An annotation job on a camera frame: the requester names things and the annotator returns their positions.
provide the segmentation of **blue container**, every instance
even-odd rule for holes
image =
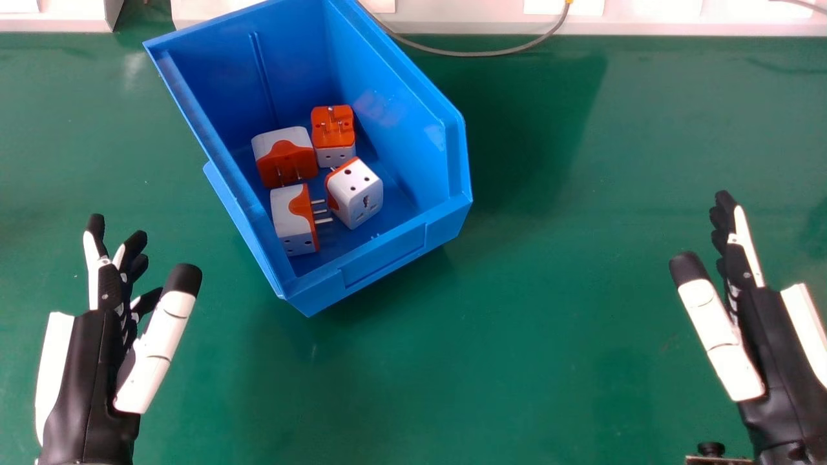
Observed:
[[[272,0],[145,43],[209,162],[204,173],[275,293],[307,316],[453,239],[471,207],[465,123],[355,0]],[[250,139],[347,103],[381,211],[319,226],[288,258]],[[308,182],[325,197],[324,172]]]

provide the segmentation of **robotic hand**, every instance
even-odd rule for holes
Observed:
[[[715,196],[710,219],[724,303],[694,253],[675,256],[669,269],[712,367],[738,404],[755,463],[826,464],[827,338],[810,293],[804,284],[767,287],[747,217],[728,192]],[[687,463],[730,463],[718,460]]]
[[[132,234],[109,258],[103,216],[84,232],[89,311],[52,313],[37,375],[36,465],[131,465],[141,414],[170,367],[201,287],[201,271],[177,265],[163,289],[131,300],[149,265],[146,233]],[[155,310],[146,332],[141,318]]]

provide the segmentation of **gray cable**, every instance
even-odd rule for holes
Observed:
[[[365,11],[367,12],[367,14],[370,15],[370,17],[373,18],[374,21],[376,21],[377,24],[379,24],[379,26],[388,34],[388,36],[393,37],[397,41],[400,41],[400,42],[402,42],[403,44],[405,44],[407,46],[411,46],[411,47],[413,47],[417,50],[427,51],[428,53],[433,53],[435,55],[456,56],[456,57],[460,57],[460,58],[480,58],[480,57],[483,57],[483,56],[511,55],[513,53],[519,53],[521,51],[526,51],[526,50],[528,50],[528,49],[530,49],[534,46],[538,46],[538,45],[542,44],[549,37],[553,36],[554,33],[557,32],[557,30],[560,29],[560,27],[563,25],[563,22],[566,21],[566,17],[568,17],[569,6],[570,6],[570,3],[566,2],[566,5],[563,7],[563,13],[560,15],[560,19],[558,19],[557,23],[555,23],[554,26],[552,26],[552,28],[548,32],[543,34],[542,36],[534,39],[533,41],[522,44],[521,46],[515,46],[515,47],[502,49],[502,50],[490,50],[490,51],[454,51],[454,50],[435,49],[433,47],[424,46],[422,44],[418,44],[416,42],[409,41],[408,39],[405,39],[404,37],[400,36],[396,32],[391,31],[384,23],[382,23],[382,21],[379,20],[379,18],[377,18],[372,12],[369,12],[367,10],[367,8],[365,8]]]
[[[817,5],[813,5],[812,3],[805,2],[804,0],[770,0],[770,2],[787,2],[792,3],[793,5],[798,5],[799,7],[809,8],[814,12],[819,12],[823,15],[827,15],[827,8],[819,7]]]

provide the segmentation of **blue plastic bin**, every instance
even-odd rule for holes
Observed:
[[[471,207],[465,123],[354,0],[273,0],[145,43],[207,153],[204,173],[275,293],[307,316],[453,239]],[[288,258],[250,139],[309,128],[347,103],[356,153],[385,183],[376,216],[319,226],[321,251]],[[325,197],[324,171],[308,182]]]

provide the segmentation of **green tabletop surface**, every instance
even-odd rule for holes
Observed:
[[[138,290],[203,269],[136,464],[678,465],[751,453],[673,288],[710,268],[718,189],[771,285],[827,309],[827,40],[560,36],[522,55],[410,52],[466,118],[460,237],[306,319],[268,286],[141,43],[0,35],[0,463],[39,452],[50,311],[86,308],[81,232],[149,233]],[[524,37],[419,37],[471,49]]]

